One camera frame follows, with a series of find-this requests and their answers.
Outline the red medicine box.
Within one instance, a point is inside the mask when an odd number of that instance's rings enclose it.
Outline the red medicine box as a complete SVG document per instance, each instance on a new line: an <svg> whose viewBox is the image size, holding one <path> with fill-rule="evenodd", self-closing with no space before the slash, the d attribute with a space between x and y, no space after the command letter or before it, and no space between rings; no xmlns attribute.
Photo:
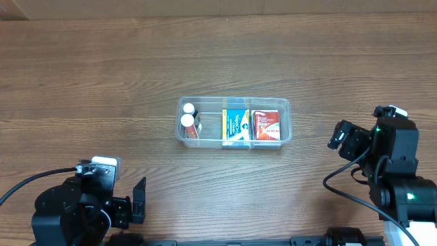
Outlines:
<svg viewBox="0 0 437 246"><path fill-rule="evenodd" d="M281 139L278 110L252 110L253 139L279 141Z"/></svg>

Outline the orange tube white cap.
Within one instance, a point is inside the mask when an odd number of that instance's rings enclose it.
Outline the orange tube white cap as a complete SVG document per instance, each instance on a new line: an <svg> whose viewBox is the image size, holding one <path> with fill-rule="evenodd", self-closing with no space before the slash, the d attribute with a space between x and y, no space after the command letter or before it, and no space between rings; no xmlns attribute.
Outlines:
<svg viewBox="0 0 437 246"><path fill-rule="evenodd" d="M180 122L190 138L197 139L199 137L195 126L195 119L191 114L184 114L180 118Z"/></svg>

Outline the dark bottle white cap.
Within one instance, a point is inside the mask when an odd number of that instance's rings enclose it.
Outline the dark bottle white cap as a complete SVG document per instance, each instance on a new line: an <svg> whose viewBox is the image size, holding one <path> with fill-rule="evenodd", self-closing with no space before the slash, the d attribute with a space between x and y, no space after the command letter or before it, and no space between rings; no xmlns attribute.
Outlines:
<svg viewBox="0 0 437 246"><path fill-rule="evenodd" d="M198 110L197 110L197 108L194 106L194 104L192 104L192 103L185 103L185 104L182 106L182 110L183 110L184 114L190 114L190 115L192 115L195 119L197 118Z"/></svg>

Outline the blue yellow VapoDrops box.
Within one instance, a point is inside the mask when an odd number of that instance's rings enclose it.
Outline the blue yellow VapoDrops box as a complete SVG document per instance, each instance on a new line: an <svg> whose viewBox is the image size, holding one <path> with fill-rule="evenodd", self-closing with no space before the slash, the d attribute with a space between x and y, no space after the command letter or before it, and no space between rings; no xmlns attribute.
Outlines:
<svg viewBox="0 0 437 246"><path fill-rule="evenodd" d="M222 110L222 139L249 140L250 111L248 109Z"/></svg>

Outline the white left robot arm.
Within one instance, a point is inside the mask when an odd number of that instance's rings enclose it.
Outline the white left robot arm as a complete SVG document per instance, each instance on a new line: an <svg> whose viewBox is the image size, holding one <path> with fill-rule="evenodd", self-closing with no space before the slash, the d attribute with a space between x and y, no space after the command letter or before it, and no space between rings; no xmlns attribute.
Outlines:
<svg viewBox="0 0 437 246"><path fill-rule="evenodd" d="M115 197L114 184L114 178L77 175L40 194L31 220L36 245L99 245L109 229L143 223L146 178L133 197Z"/></svg>

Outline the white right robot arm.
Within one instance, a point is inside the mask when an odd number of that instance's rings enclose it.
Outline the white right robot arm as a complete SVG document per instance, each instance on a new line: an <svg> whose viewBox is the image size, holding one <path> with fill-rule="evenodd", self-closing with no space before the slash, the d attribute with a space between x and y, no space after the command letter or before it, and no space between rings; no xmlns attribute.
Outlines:
<svg viewBox="0 0 437 246"><path fill-rule="evenodd" d="M340 195L379 214L391 245L436 244L436 183L417 175L419 131L411 120L382 117L370 129L342 120L328 147L364 176L370 202Z"/></svg>

